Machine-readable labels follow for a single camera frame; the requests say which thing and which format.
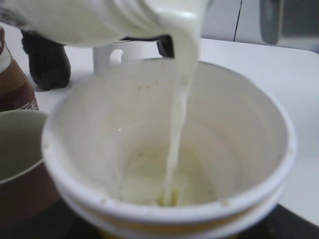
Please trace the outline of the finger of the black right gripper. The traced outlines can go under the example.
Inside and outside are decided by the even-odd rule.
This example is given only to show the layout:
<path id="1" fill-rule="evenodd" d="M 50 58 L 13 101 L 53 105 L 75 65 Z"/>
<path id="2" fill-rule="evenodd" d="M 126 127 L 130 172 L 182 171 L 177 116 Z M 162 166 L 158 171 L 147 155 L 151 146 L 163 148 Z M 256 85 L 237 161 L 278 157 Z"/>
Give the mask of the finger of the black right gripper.
<path id="1" fill-rule="evenodd" d="M 174 46 L 173 40 L 170 35 L 160 35 L 156 37 L 137 38 L 137 37 L 125 37 L 121 41 L 144 41 L 144 42 L 156 42 L 160 56 L 164 58 L 174 58 Z"/>

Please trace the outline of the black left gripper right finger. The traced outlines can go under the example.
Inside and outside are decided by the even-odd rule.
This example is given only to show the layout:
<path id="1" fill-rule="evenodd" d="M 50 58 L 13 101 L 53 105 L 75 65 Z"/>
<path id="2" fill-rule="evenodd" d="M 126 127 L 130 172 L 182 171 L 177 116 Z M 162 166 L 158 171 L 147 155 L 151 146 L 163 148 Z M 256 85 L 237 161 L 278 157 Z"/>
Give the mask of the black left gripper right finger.
<path id="1" fill-rule="evenodd" d="M 319 227 L 282 205 L 277 205 L 264 219 L 231 239 L 318 239 Z"/>

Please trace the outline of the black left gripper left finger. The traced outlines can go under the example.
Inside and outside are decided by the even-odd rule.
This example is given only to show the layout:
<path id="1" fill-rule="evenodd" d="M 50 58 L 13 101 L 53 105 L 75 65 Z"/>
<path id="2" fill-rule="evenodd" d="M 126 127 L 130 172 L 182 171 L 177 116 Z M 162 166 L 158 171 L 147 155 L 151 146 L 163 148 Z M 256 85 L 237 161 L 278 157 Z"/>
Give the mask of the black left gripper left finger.
<path id="1" fill-rule="evenodd" d="M 97 229 L 63 200 L 33 218 L 0 233 L 2 239 L 100 239 Z"/>

